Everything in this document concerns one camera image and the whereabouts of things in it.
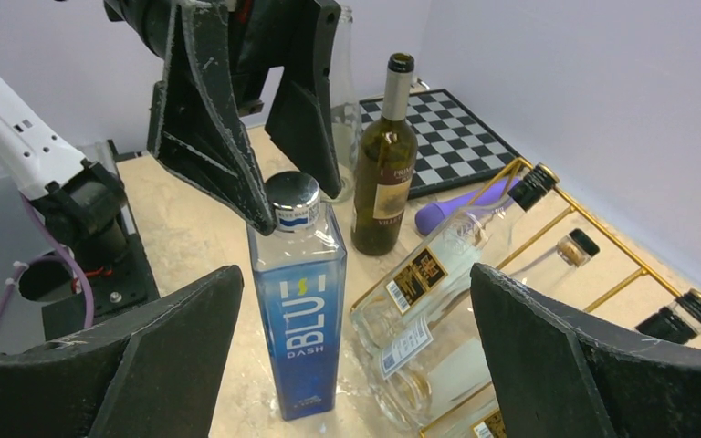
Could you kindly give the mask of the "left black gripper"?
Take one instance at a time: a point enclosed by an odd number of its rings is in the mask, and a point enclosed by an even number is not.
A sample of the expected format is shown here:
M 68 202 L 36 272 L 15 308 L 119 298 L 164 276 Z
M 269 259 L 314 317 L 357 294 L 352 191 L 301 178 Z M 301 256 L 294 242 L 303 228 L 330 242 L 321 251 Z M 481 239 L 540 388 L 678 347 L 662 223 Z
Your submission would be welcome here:
M 276 219 L 239 114 L 263 109 L 267 74 L 285 62 L 266 132 L 329 198 L 338 197 L 342 183 L 329 79 L 337 2 L 103 4 L 109 21 L 127 23 L 164 58 L 148 150 L 166 171 L 226 205 L 259 233 L 272 234 Z

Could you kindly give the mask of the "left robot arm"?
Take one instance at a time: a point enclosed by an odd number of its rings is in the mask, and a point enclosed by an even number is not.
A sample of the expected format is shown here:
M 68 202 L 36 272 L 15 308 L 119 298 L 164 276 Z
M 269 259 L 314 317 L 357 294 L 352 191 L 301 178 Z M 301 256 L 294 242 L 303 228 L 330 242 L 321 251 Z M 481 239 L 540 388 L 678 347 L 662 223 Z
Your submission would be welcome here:
M 261 109 L 271 68 L 283 70 L 266 130 L 331 197 L 341 182 L 330 129 L 334 1 L 108 1 L 163 62 L 147 148 L 169 173 L 232 209 L 262 235 L 281 224 L 244 116 Z M 82 327 L 96 305 L 88 270 L 126 260 L 119 177 L 63 140 L 0 77 L 0 163 L 82 288 Z

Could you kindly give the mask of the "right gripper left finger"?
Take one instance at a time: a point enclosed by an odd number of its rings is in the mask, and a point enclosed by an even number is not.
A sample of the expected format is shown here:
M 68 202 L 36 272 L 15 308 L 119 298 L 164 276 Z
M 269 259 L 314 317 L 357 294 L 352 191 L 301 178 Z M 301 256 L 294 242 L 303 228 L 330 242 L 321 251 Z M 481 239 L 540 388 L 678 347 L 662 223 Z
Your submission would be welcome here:
M 206 437 L 244 289 L 223 266 L 166 297 L 0 354 L 0 437 Z

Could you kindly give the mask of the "clear round glass bottle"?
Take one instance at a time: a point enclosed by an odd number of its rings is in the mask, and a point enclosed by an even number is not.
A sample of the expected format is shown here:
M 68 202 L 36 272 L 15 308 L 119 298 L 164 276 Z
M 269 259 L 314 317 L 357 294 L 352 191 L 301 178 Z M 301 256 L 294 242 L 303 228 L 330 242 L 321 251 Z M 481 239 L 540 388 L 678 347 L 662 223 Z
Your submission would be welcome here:
M 330 63 L 330 116 L 334 148 L 340 171 L 341 190 L 337 197 L 325 193 L 327 203 L 343 203 L 352 197 L 355 169 L 362 134 L 360 101 L 353 83 L 351 62 L 352 9 L 342 5 Z

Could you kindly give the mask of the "square clear bottle black cap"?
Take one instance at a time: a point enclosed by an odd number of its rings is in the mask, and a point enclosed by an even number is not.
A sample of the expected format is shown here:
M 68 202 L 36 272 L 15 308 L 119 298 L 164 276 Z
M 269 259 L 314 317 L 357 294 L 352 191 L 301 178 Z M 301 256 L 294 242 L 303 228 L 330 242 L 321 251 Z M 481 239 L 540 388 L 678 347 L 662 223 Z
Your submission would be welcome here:
M 455 208 L 354 305 L 350 321 L 361 346 L 373 354 L 416 318 L 446 310 L 468 288 L 463 276 L 473 264 L 496 266 L 511 252 L 518 220 L 559 181 L 540 163 L 494 202 Z

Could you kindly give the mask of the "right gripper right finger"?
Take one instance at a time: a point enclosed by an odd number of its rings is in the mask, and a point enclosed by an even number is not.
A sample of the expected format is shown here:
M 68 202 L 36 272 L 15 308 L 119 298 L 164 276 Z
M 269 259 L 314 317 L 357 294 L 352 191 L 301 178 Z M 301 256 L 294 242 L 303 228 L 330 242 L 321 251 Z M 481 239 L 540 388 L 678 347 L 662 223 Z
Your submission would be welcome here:
M 479 336 L 509 437 L 701 437 L 701 349 L 470 272 Z

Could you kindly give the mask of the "dark green wine bottle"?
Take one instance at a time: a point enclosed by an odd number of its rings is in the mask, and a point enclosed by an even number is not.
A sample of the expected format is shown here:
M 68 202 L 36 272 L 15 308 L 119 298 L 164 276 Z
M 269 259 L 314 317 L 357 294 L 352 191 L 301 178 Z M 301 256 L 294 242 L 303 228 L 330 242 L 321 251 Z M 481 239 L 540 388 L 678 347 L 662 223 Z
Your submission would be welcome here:
M 406 121 L 414 57 L 389 57 L 380 118 L 363 132 L 355 171 L 351 241 L 367 256 L 393 250 L 401 229 L 418 143 Z

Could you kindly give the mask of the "round clear bottle cork cap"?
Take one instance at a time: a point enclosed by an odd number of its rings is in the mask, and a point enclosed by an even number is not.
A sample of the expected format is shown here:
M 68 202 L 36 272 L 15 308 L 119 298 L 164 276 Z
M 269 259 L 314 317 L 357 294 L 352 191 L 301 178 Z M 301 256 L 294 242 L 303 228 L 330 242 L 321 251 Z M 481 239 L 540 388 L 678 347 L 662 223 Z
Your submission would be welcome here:
M 528 264 L 502 273 L 539 292 L 552 292 L 600 252 L 587 233 L 575 228 Z M 419 429 L 454 408 L 490 371 L 478 333 L 469 288 L 446 310 L 420 316 L 368 366 L 375 400 L 402 430 Z

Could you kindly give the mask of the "blue dash bottle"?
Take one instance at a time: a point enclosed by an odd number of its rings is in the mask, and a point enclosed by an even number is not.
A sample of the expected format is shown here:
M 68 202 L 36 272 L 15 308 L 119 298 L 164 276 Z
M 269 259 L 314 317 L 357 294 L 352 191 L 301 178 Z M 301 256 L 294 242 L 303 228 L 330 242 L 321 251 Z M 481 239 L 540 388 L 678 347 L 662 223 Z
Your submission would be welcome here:
M 266 189 L 277 228 L 248 228 L 247 239 L 278 407 L 291 421 L 335 404 L 347 250 L 312 176 L 280 172 Z

